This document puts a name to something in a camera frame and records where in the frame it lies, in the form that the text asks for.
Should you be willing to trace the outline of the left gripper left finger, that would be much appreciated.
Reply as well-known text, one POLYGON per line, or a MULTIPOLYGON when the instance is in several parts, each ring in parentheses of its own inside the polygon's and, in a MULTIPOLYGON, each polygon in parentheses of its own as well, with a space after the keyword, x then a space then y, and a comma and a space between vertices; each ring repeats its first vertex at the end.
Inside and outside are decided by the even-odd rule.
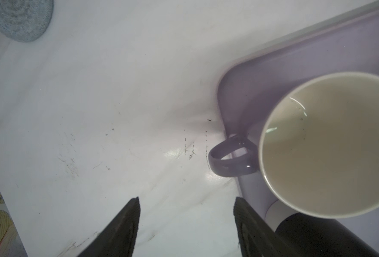
POLYGON ((80 256, 131 257, 136 244, 140 212, 139 198, 132 198, 80 256))

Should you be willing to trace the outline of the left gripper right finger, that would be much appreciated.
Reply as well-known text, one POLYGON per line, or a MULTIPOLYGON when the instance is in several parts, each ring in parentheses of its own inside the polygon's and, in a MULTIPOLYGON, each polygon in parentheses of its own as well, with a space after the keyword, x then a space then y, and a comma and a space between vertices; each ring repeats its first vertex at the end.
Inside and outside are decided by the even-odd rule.
POLYGON ((294 250, 273 232, 244 198, 236 198, 233 215, 243 257, 294 256, 294 250))

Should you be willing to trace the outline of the purple mug white inside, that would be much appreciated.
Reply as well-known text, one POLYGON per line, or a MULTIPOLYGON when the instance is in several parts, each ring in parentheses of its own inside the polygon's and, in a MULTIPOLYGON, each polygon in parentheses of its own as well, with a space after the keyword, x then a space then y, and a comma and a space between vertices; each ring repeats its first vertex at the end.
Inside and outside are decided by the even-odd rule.
POLYGON ((235 135, 208 156, 222 177, 260 172, 285 205, 319 218, 379 208, 379 76, 340 72, 294 88, 258 141, 235 135))

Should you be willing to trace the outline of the grey knitted round coaster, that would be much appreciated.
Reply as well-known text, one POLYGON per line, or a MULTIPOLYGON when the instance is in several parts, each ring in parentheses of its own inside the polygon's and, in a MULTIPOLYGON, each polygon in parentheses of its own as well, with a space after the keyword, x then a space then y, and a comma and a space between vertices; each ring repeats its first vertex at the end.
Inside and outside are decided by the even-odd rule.
POLYGON ((0 32, 17 42, 33 42, 47 30, 53 0, 0 0, 0 32))

